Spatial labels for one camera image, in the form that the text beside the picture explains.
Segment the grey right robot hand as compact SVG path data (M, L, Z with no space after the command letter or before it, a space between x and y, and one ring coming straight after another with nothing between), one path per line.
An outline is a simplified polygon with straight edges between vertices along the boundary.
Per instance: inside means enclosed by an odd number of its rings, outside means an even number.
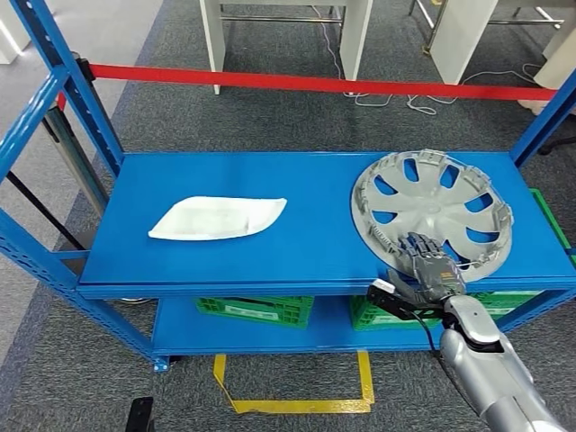
M388 271L395 293L408 303L417 306L441 304L453 295L465 294L465 283L456 261L445 253L433 238L410 232L399 239L401 255L405 265L411 265L409 274L418 282L414 287L403 281L394 269Z

